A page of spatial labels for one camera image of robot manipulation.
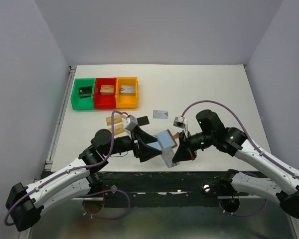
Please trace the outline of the black credit card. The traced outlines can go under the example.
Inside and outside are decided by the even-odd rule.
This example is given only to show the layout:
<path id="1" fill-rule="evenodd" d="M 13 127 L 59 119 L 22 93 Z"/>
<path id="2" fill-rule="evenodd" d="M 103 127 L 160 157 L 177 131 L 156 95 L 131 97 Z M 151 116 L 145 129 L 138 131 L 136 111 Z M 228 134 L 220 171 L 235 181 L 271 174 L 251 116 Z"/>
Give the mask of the black credit card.
<path id="1" fill-rule="evenodd" d="M 138 121 L 139 127 L 148 125 L 150 123 L 149 118 L 147 116 L 139 117 L 139 118 L 137 118 L 137 121 Z"/>

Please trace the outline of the brown leather card holder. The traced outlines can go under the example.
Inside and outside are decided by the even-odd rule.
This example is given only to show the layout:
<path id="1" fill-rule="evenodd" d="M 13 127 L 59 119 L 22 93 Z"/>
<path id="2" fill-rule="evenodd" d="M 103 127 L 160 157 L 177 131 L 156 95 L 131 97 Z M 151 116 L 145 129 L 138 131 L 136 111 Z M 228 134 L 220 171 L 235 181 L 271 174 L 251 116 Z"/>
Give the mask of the brown leather card holder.
<path id="1" fill-rule="evenodd" d="M 174 139 L 173 135 L 171 134 L 170 130 L 164 130 L 155 135 L 157 138 L 156 142 L 148 143 L 147 146 L 151 146 L 158 150 L 163 150 L 166 148 L 176 148 L 177 142 Z"/>

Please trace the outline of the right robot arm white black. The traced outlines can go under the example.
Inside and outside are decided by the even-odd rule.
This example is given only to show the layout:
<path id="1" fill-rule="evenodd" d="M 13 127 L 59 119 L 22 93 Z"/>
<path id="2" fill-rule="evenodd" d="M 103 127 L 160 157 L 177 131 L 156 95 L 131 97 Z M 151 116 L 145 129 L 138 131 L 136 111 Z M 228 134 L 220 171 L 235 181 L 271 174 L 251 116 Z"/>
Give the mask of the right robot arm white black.
<path id="1" fill-rule="evenodd" d="M 181 128 L 179 146 L 173 163 L 194 160 L 198 150 L 214 146 L 220 152 L 240 159 L 267 176 L 261 179 L 229 169 L 221 177 L 217 189 L 223 195 L 247 193 L 274 202 L 288 215 L 299 219 L 299 170 L 295 169 L 250 139 L 235 127 L 225 127 L 217 113 L 203 110 L 196 115 L 200 133 L 191 135 L 187 120 L 176 117 L 174 126 Z"/>

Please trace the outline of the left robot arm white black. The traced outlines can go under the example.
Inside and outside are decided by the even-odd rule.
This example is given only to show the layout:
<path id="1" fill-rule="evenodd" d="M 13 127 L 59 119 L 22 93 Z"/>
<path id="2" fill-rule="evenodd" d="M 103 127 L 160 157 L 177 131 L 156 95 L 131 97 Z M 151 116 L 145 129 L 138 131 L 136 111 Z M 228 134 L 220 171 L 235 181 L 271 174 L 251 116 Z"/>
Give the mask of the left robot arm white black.
<path id="1" fill-rule="evenodd" d="M 160 155 L 161 150 L 150 146 L 154 142 L 157 138 L 139 126 L 131 135 L 117 138 L 108 129 L 97 131 L 90 146 L 64 168 L 26 186 L 12 186 L 5 203 L 5 225 L 15 226 L 19 232 L 27 230 L 52 206 L 87 195 L 94 186 L 93 175 L 108 164 L 111 155 L 132 151 L 140 162 Z"/>

